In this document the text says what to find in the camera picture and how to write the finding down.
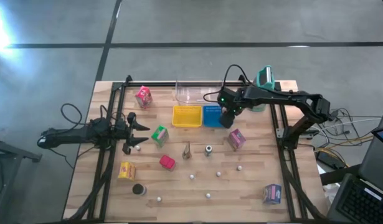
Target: laptop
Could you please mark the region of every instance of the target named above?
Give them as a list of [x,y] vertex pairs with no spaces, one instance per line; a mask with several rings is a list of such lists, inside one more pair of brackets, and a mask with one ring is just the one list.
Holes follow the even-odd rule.
[[327,217],[349,223],[383,223],[383,117],[358,176],[346,174]]

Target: gray floor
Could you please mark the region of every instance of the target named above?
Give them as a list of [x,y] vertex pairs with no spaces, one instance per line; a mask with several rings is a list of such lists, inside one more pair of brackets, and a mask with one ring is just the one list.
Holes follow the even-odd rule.
[[[0,0],[0,14],[12,44],[104,43],[114,5],[115,0]],[[113,36],[115,43],[331,41],[383,41],[381,0],[123,1]],[[0,50],[0,139],[43,154],[38,164],[23,162],[5,223],[60,219],[72,170],[35,142],[49,127],[70,126],[59,112],[63,103],[87,113],[102,51]],[[297,80],[299,89],[321,93],[332,108],[364,116],[383,113],[383,47],[111,49],[103,80],[127,75],[217,80],[231,63],[250,77],[272,65],[276,79]],[[235,79],[239,72],[231,75]],[[363,134],[377,124],[356,127]],[[367,146],[339,152],[348,164],[358,164]],[[77,147],[57,150],[73,163]]]

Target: small toy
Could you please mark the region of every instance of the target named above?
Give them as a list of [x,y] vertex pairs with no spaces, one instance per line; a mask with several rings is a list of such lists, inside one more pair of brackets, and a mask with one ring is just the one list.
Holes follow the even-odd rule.
[[121,162],[118,178],[135,180],[136,167],[130,162]]
[[135,184],[132,191],[135,195],[144,195],[147,192],[147,188],[141,184]]
[[270,184],[263,189],[263,202],[279,204],[281,202],[281,185]]
[[145,86],[140,87],[139,92],[136,94],[136,99],[140,107],[144,109],[153,101],[149,88]]
[[210,156],[210,154],[212,153],[212,146],[206,146],[205,147],[205,156]]
[[162,147],[166,140],[168,140],[169,138],[168,129],[162,125],[159,125],[158,128],[155,130],[154,134],[151,136],[151,138],[159,147]]
[[176,166],[174,159],[170,158],[167,155],[163,155],[159,163],[167,170],[172,171]]
[[229,134],[227,141],[230,143],[230,145],[236,151],[236,150],[240,149],[247,140],[242,136],[240,130],[237,128],[236,130],[232,131]]
[[182,157],[183,157],[183,159],[190,159],[191,158],[190,142],[188,142],[186,144],[186,148],[183,151]]

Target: wooden table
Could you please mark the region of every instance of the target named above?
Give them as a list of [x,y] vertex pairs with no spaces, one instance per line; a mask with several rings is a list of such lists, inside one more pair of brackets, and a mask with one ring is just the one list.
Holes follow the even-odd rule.
[[[295,81],[280,82],[283,90],[297,90]],[[111,84],[96,83],[88,119],[99,117],[100,105],[107,106]],[[140,151],[132,150],[131,155],[122,152],[123,141],[118,143],[106,222],[289,221],[284,190],[281,204],[262,203],[264,186],[283,184],[268,106],[263,112],[245,110],[236,117],[230,129],[175,128],[171,124],[173,106],[178,105],[174,87],[151,87],[150,90],[154,101],[150,108],[144,110],[135,99],[138,88],[126,88],[123,112],[135,112],[139,124],[151,128],[150,131],[135,131],[135,136],[151,137],[161,124],[168,128],[169,140],[162,149],[158,149],[149,139],[140,144]],[[286,106],[286,112],[290,124],[302,117],[301,111],[293,106]],[[247,139],[244,147],[236,152],[226,141],[235,128],[239,128]],[[183,160],[182,152],[188,141],[192,158]],[[206,145],[213,146],[210,157],[203,153]],[[79,153],[91,146],[83,144]],[[319,211],[326,214],[328,208],[313,151],[310,147],[300,146],[295,153],[303,190]],[[159,159],[165,154],[176,160],[176,168],[172,172],[159,164]],[[90,193],[97,157],[98,151],[92,150],[78,159],[64,218],[74,214]],[[136,165],[136,181],[118,179],[122,161]],[[236,171],[237,166],[242,166],[242,171]],[[222,173],[220,177],[216,177],[217,171]],[[191,174],[195,175],[194,180],[189,178]],[[145,185],[147,194],[134,195],[131,188],[135,183]],[[210,199],[206,198],[206,193],[212,195]],[[99,208],[100,199],[97,198],[96,208]],[[293,201],[299,214],[294,191]]]

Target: small cylinder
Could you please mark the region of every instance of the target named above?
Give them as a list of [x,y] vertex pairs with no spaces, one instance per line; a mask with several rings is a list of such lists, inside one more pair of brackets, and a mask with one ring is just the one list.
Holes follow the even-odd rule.
[[144,195],[147,192],[147,188],[141,184],[135,184],[132,191],[135,195]]
[[210,154],[212,153],[212,146],[206,146],[205,147],[205,156],[210,156]]

